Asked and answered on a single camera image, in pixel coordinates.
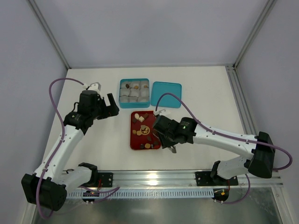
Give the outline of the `stainless steel tongs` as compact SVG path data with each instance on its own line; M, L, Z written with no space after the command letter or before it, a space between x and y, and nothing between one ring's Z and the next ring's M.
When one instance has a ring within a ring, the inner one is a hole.
M166 138L164 135L160 134L159 132L157 131L153 131L153 135L159 139L160 143L161 143L161 147L162 149L169 149L173 154L176 154L177 151L176 151L176 143L169 140L168 138Z

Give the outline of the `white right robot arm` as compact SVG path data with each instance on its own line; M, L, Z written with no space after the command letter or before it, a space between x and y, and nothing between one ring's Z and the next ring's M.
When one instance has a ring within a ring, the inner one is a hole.
M184 117L180 122L158 115L153 129L163 148L174 149L177 144L208 145L238 156L227 161L216 161L210 177L216 185L224 185L235 176L252 174L270 179L273 172L275 148L267 133L258 136L212 130L195 119Z

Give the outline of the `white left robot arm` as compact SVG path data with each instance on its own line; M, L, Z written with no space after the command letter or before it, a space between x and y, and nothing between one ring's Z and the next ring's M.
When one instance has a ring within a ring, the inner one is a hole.
M29 203L58 211L65 203L67 193L81 185L92 187L98 184L98 168L93 164L80 163L66 176L62 172L75 147L94 121L119 114L119 107L112 93L107 94L107 97L109 105L106 105L97 91L81 92L77 110L65 116L62 132L46 159L33 174L25 174L21 180Z

